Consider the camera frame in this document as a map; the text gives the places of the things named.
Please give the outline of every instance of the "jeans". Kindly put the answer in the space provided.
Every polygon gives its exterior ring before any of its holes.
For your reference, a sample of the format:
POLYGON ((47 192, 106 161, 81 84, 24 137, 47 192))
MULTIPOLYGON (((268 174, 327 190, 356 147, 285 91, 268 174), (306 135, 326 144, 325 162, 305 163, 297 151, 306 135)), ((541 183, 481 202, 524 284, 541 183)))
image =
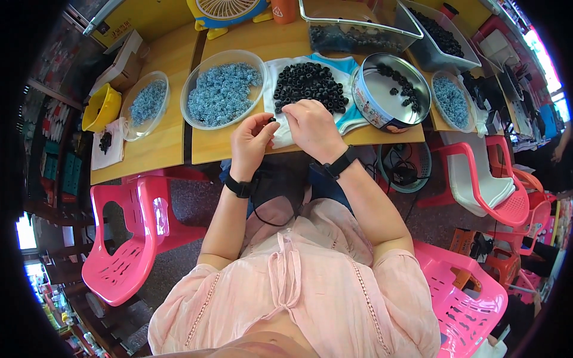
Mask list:
MULTIPOLYGON (((227 179, 227 176, 229 176, 231 166, 225 165, 222 167, 223 171, 219 174, 219 179, 222 183, 224 183, 225 179, 227 179)), ((312 186, 311 201, 321 198, 332 199, 346 206, 346 208, 350 210, 350 213, 354 215, 352 208, 350 208, 350 203, 348 202, 348 199, 346 198, 346 195, 344 194, 344 191, 340 185, 336 182, 336 180, 325 175, 324 171, 315 163, 310 165, 307 182, 312 186)), ((247 206, 247 218, 253 213, 253 211, 253 202, 251 201, 251 198, 249 198, 249 203, 247 206)))

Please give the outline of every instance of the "white towel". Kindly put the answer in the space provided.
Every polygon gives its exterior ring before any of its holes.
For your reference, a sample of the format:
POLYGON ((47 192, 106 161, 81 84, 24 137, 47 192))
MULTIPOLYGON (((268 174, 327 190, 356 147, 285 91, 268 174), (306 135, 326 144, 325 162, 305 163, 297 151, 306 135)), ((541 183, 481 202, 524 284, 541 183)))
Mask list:
POLYGON ((105 130, 93 134, 92 145, 92 170, 109 167, 112 164, 123 160, 123 134, 121 133, 121 122, 125 118, 121 117, 105 126, 105 130), (111 145, 107 154, 100 149, 100 140, 105 132, 111 133, 111 145))
MULTIPOLYGON (((348 98, 348 104, 346 105, 346 113, 334 113, 334 122, 341 135, 345 135, 349 131, 369 125, 368 121, 360 114, 354 100, 352 99, 350 82, 352 71, 358 66, 356 61, 352 57, 345 58, 328 58, 320 54, 312 54, 310 56, 300 56, 295 58, 278 58, 276 60, 267 61, 265 64, 269 69, 269 79, 265 92, 263 93, 263 101, 265 106, 265 112, 274 113, 274 102, 273 99, 274 89, 276 88, 278 74, 289 65, 294 64, 304 64, 306 62, 312 62, 320 64, 322 66, 327 66, 332 72, 332 77, 338 83, 342 83, 344 90, 344 97, 348 98)), ((274 133, 273 139, 273 149, 286 147, 288 145, 294 144, 291 136, 291 130, 288 126, 287 118, 284 113, 275 114, 274 117, 277 122, 281 124, 281 127, 274 133)))

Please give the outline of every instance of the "orange water bottle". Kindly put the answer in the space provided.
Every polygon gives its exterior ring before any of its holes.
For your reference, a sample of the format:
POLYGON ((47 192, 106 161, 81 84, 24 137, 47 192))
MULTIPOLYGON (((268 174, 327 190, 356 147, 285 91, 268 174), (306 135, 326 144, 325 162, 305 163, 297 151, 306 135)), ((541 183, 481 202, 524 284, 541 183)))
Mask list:
POLYGON ((273 18, 277 23, 286 25, 294 22, 298 15, 296 0, 270 0, 273 18))

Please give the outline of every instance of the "woman's left hand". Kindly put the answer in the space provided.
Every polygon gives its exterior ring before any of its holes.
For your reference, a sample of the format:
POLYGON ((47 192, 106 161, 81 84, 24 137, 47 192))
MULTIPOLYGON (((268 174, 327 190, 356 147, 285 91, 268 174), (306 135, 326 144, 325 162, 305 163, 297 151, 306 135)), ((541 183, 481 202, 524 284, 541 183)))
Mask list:
POLYGON ((272 113, 247 117, 231 134, 230 175, 236 182, 250 182, 261 165, 266 146, 273 145, 274 133, 280 123, 268 123, 272 117, 272 113))

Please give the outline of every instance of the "watch strap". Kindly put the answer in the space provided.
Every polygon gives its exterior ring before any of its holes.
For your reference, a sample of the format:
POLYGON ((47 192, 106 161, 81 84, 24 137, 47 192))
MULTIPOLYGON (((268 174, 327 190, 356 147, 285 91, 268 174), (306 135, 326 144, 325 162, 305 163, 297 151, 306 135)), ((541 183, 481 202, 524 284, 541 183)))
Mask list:
POLYGON ((356 148, 354 146, 349 145, 348 149, 344 154, 342 154, 338 159, 336 159, 332 164, 325 163, 322 165, 322 168, 328 175, 330 175, 335 180, 338 180, 340 173, 342 173, 354 160, 358 158, 358 154, 356 153, 356 148))
POLYGON ((236 194, 238 198, 247 199, 254 194, 257 189, 258 180, 253 178, 251 182, 236 182, 230 175, 225 179, 225 185, 230 191, 236 194))

